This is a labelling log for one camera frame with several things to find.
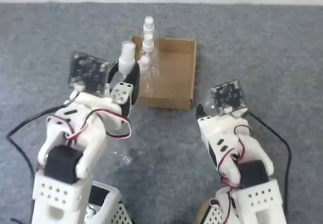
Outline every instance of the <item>white robotic arm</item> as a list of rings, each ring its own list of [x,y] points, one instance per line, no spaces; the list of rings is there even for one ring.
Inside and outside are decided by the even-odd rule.
[[[231,95],[227,92],[232,92],[232,88],[230,84],[224,86],[221,95],[225,100],[221,102],[230,103],[230,97],[226,96]],[[252,137],[252,129],[242,117],[247,108],[243,105],[234,111],[229,104],[217,106],[229,109],[211,117],[199,105],[196,119],[221,181],[228,187],[220,189],[216,198],[210,199],[198,223],[286,224],[278,183],[271,178],[273,162]]]
[[[108,76],[106,62],[76,52],[72,66],[78,75],[74,89],[83,91],[74,91],[67,106],[47,118],[47,138],[38,153],[32,224],[104,224],[121,219],[120,223],[132,224],[120,192],[93,182],[93,170],[107,146],[106,135],[119,139],[131,135],[127,117],[138,94],[139,66],[135,64],[111,92],[102,87],[106,80],[111,82],[118,64]],[[111,130],[122,125],[128,125],[130,132],[113,135]]]

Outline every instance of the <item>open cardboard box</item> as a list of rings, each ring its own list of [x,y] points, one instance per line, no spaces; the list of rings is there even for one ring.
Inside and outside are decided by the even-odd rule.
[[[136,60],[142,48],[141,36],[130,38],[136,44]],[[152,95],[139,90],[137,104],[159,108],[190,109],[193,100],[196,41],[158,38],[156,41],[159,76],[150,81]],[[140,88],[145,81],[140,79]]]

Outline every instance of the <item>wire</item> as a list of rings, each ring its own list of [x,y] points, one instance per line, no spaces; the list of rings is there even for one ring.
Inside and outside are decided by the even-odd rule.
[[[94,212],[94,215],[96,215],[96,210],[95,210],[92,206],[87,205],[87,207],[89,207],[89,209],[90,209],[90,210],[92,210],[92,211]]]
[[[131,136],[132,130],[131,130],[131,124],[130,124],[129,119],[128,119],[128,118],[126,118],[126,117],[124,117],[124,116],[122,116],[122,115],[120,115],[120,114],[117,114],[117,113],[115,113],[115,112],[112,112],[112,111],[110,111],[110,110],[107,110],[107,109],[94,109],[94,110],[92,110],[92,111],[91,111],[91,112],[86,116],[86,118],[85,118],[85,121],[84,121],[84,123],[83,123],[82,128],[83,128],[83,127],[85,127],[85,125],[87,124],[87,120],[89,119],[89,117],[90,117],[91,115],[93,115],[94,113],[99,113],[99,112],[108,113],[108,114],[110,114],[110,115],[112,115],[112,116],[114,116],[114,117],[117,117],[117,118],[119,118],[120,120],[122,120],[123,122],[127,123],[128,127],[129,127],[129,131],[130,131],[130,132],[129,132],[128,134],[123,134],[123,135],[113,135],[113,134],[111,134],[111,133],[109,133],[109,132],[106,132],[106,134],[107,134],[108,136],[110,136],[110,137],[112,137],[112,138],[116,138],[116,139],[126,139],[126,138],[129,138],[129,137]]]
[[[254,115],[252,112],[249,111],[249,115],[251,115],[253,118],[255,118],[258,122],[260,122],[264,127],[266,127],[271,133],[273,133],[276,137],[278,137],[279,140],[282,141],[282,143],[286,146],[288,151],[288,159],[287,159],[287,165],[286,165],[286,171],[285,171],[285,188],[284,188],[284,213],[286,218],[288,217],[288,183],[289,183],[289,170],[291,167],[292,162],[292,150],[287,143],[287,141],[282,138],[276,131],[274,131],[271,127],[269,127],[265,122],[263,122],[259,117]]]
[[[18,219],[15,219],[15,218],[10,218],[10,221],[18,223],[18,224],[24,224],[22,221],[19,221]]]
[[[68,121],[66,121],[66,119],[64,119],[62,117],[59,117],[59,116],[49,116],[49,117],[47,117],[46,122],[47,123],[50,122],[51,119],[55,119],[55,120],[57,120],[57,122],[63,123],[66,126],[68,126],[70,132],[65,132],[65,138],[67,140],[66,143],[67,143],[68,146],[70,146],[71,145],[71,142],[74,141],[74,145],[75,145],[76,144],[76,139],[70,139],[69,138],[69,136],[74,135],[74,129],[71,126],[71,124]]]
[[[228,194],[228,199],[229,199],[229,208],[228,208],[228,214],[227,217],[225,218],[224,222],[222,224],[226,224],[229,216],[230,216],[230,212],[231,212],[231,199],[230,199],[230,191],[227,193]]]
[[[237,125],[234,129],[233,129],[233,132],[234,132],[234,134],[235,135],[237,135],[237,128],[238,127],[247,127],[247,128],[249,128],[249,131],[250,131],[250,136],[252,137],[253,136],[253,129],[250,127],[250,126],[248,126],[248,125]]]
[[[65,104],[62,104],[62,105],[59,105],[59,106],[55,106],[53,108],[50,108],[50,109],[46,109],[32,117],[29,117],[27,118],[26,120],[24,120],[23,122],[21,122],[19,125],[17,125],[14,129],[12,129],[11,131],[9,131],[9,133],[7,134],[6,136],[6,139],[10,142],[11,145],[14,146],[14,148],[21,154],[21,156],[23,157],[23,159],[25,160],[25,162],[27,163],[28,165],[28,168],[29,168],[29,171],[30,171],[30,177],[31,177],[31,187],[33,188],[33,185],[34,185],[34,181],[35,181],[35,170],[33,168],[33,165],[30,161],[30,159],[28,158],[26,152],[12,139],[12,136],[18,132],[21,128],[23,128],[25,125],[27,125],[28,123],[44,116],[44,115],[47,115],[47,114],[51,114],[51,113],[54,113],[56,111],[58,111],[59,109],[62,109],[62,108],[65,108],[67,106],[69,106],[75,99],[76,97],[78,96],[79,94],[77,93],[76,96],[71,99],[70,101],[68,101],[67,103]],[[32,201],[32,206],[31,206],[31,215],[30,215],[30,223],[32,221],[32,213],[33,213],[33,209],[34,209],[34,201]],[[16,222],[16,223],[22,223],[22,222],[19,222],[17,219],[15,218],[11,218],[12,221]]]

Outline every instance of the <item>circuit board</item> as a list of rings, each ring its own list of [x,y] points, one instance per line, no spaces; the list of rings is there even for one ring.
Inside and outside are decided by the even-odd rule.
[[[246,107],[238,80],[215,86],[211,89],[219,116]]]
[[[73,52],[70,67],[69,84],[78,84],[84,91],[100,97],[104,96],[105,83],[109,73],[109,63],[105,60]]]

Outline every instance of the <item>clear plastic bottle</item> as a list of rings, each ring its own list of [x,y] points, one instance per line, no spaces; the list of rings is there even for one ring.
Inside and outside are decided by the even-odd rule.
[[[150,57],[148,55],[141,56],[138,61],[140,67],[140,80],[144,82],[141,92],[145,96],[152,96],[152,86],[151,86],[151,65]]]
[[[158,59],[157,50],[155,48],[153,35],[151,33],[146,33],[143,36],[141,56],[145,56],[145,55],[150,58],[150,68],[151,68],[152,75],[158,76],[159,70],[158,70],[158,61],[157,61]]]
[[[154,37],[156,37],[155,34],[155,25],[153,23],[153,17],[152,16],[146,16],[143,24],[143,35],[146,33],[151,33]]]

